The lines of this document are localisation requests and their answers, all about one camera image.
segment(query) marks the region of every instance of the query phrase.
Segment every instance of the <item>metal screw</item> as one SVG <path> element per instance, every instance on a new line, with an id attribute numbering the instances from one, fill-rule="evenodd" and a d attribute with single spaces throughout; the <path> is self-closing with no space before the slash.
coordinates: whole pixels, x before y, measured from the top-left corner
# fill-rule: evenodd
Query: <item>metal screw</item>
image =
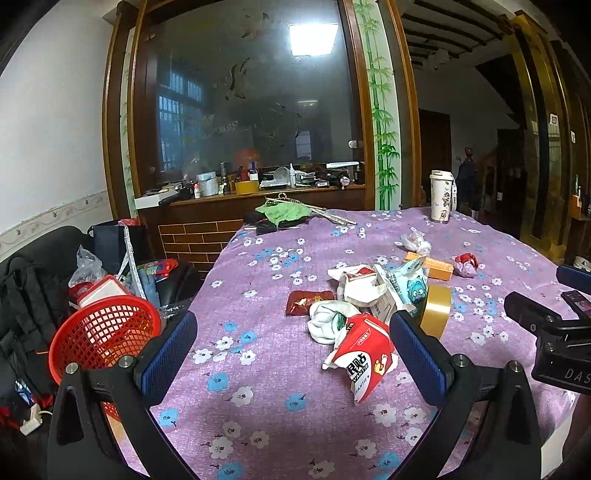
<path id="1" fill-rule="evenodd" d="M 119 358 L 119 361 L 117 362 L 117 364 L 121 367 L 121 368 L 128 368 L 131 367 L 131 365 L 134 363 L 134 357 L 132 357 L 131 355 L 124 355 L 121 358 Z"/>
<path id="2" fill-rule="evenodd" d="M 468 357 L 459 353 L 453 356 L 453 362 L 459 367 L 465 367 L 468 364 Z"/>
<path id="3" fill-rule="evenodd" d="M 76 372 L 76 370 L 78 370 L 78 364 L 76 362 L 72 362 L 71 364 L 67 364 L 66 365 L 66 373 L 67 374 L 73 374 Z"/>
<path id="4" fill-rule="evenodd" d="M 515 360 L 509 362 L 509 368 L 511 368 L 516 374 L 523 371 L 523 367 L 521 366 L 521 364 L 519 362 L 516 362 Z"/>

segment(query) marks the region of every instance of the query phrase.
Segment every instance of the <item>bottle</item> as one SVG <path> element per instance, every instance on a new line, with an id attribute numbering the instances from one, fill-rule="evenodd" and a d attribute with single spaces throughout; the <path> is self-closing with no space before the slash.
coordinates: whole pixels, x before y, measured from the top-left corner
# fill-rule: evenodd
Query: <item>bottle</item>
<path id="1" fill-rule="evenodd" d="M 251 169 L 248 171 L 248 179 L 258 181 L 258 172 L 256 171 L 254 162 L 251 162 Z"/>
<path id="2" fill-rule="evenodd" d="M 296 171 L 294 170 L 293 163 L 290 163 L 290 187 L 294 188 L 296 186 Z"/>

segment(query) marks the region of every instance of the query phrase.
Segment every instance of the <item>wooden door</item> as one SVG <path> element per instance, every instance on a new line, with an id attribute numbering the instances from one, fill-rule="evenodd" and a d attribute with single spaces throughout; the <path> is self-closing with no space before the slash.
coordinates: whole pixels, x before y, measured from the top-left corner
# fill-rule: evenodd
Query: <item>wooden door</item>
<path id="1" fill-rule="evenodd" d="M 421 185 L 431 198 L 432 170 L 452 170 L 452 131 L 447 113 L 418 111 L 421 125 Z"/>

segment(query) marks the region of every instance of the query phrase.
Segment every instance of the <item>red plastic basket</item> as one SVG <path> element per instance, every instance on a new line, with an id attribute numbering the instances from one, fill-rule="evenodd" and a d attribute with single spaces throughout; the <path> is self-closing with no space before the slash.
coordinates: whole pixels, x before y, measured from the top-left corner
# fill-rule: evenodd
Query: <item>red plastic basket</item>
<path id="1" fill-rule="evenodd" d="M 86 370 L 114 365 L 124 355 L 137 356 L 160 334 L 160 315 L 148 301 L 132 295 L 99 300 L 78 310 L 57 331 L 49 349 L 49 369 L 59 384 L 66 366 L 76 362 Z M 119 420 L 112 403 L 103 403 Z"/>

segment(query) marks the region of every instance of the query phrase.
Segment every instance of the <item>glass window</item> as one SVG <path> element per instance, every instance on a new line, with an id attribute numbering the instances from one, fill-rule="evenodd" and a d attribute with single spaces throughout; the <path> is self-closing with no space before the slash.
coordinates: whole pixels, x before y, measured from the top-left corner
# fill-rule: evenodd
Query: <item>glass window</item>
<path id="1" fill-rule="evenodd" d="M 349 59 L 334 0 L 223 0 L 158 25 L 158 145 L 166 178 L 221 162 L 353 160 Z"/>

